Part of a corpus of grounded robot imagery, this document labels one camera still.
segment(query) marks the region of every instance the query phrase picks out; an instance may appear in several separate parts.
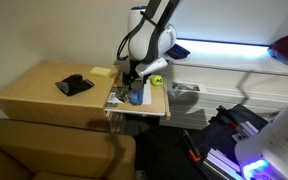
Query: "white wall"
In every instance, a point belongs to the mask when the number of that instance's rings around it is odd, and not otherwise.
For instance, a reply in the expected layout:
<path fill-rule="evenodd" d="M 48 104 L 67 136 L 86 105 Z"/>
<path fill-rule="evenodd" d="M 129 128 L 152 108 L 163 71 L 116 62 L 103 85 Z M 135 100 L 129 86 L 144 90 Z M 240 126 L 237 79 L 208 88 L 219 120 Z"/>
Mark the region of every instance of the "white wall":
<path fill-rule="evenodd" d="M 182 38 L 269 45 L 288 35 L 288 0 L 183 0 L 171 22 Z"/>
<path fill-rule="evenodd" d="M 0 0 L 0 90 L 43 59 L 114 64 L 129 9 L 143 4 L 147 1 Z"/>

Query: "wooden desk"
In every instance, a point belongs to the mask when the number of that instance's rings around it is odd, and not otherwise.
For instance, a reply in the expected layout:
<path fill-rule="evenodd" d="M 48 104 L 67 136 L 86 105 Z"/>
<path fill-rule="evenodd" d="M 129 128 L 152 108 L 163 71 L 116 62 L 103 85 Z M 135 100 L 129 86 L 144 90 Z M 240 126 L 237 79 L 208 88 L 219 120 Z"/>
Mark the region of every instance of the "wooden desk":
<path fill-rule="evenodd" d="M 0 91 L 0 108 L 11 119 L 108 131 L 104 107 L 119 68 L 111 76 L 91 75 L 93 65 L 42 61 Z M 56 86 L 72 74 L 81 74 L 95 86 L 67 97 Z"/>
<path fill-rule="evenodd" d="M 151 104 L 142 104 L 139 106 L 131 105 L 130 103 L 120 103 L 117 107 L 106 107 L 105 111 L 116 113 L 130 113 L 152 116 L 166 116 L 169 120 L 171 114 L 169 110 L 167 87 L 151 85 Z"/>

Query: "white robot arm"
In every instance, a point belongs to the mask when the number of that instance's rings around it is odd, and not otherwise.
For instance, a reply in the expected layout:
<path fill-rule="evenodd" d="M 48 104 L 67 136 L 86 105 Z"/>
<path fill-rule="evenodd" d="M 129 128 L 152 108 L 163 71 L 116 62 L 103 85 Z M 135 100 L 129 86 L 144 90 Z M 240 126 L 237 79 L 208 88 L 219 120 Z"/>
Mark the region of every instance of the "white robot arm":
<path fill-rule="evenodd" d="M 288 106 L 259 134 L 239 141 L 235 155 L 246 180 L 288 179 Z M 254 170 L 254 162 L 259 161 L 266 162 L 265 166 Z"/>
<path fill-rule="evenodd" d="M 176 31 L 168 21 L 180 2 L 181 0 L 150 0 L 147 6 L 131 9 L 126 40 L 129 39 L 131 63 L 138 63 L 135 70 L 139 76 L 167 66 L 161 55 L 175 44 Z"/>

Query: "blue led light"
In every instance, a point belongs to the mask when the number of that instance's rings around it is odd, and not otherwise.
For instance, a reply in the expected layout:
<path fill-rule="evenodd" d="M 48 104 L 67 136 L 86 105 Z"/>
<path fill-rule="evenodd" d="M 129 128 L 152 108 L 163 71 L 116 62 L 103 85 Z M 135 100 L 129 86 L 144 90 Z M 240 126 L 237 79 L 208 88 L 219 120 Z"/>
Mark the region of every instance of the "blue led light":
<path fill-rule="evenodd" d="M 137 6 L 137 9 L 145 9 L 146 6 Z"/>
<path fill-rule="evenodd" d="M 268 166 L 268 162 L 261 159 L 261 160 L 258 160 L 256 162 L 252 162 L 246 166 L 243 167 L 243 174 L 244 174 L 244 177 L 247 179 L 247 180 L 250 180 L 251 177 L 253 177 L 253 172 L 255 170 L 262 170 L 264 168 L 266 168 Z"/>
<path fill-rule="evenodd" d="M 177 44 L 189 51 L 203 54 L 236 55 L 245 57 L 258 57 L 267 54 L 267 48 L 263 46 L 225 44 L 202 41 L 177 40 Z"/>

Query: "tennis ball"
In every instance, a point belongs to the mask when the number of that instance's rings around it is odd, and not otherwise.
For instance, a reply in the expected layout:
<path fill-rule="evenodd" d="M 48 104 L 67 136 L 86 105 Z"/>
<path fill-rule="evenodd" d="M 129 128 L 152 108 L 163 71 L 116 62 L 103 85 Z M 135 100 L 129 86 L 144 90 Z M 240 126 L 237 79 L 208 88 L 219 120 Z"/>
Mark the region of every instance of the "tennis ball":
<path fill-rule="evenodd" d="M 154 86 L 160 86 L 161 84 L 163 84 L 163 78 L 160 75 L 155 75 L 151 78 L 151 83 Z"/>

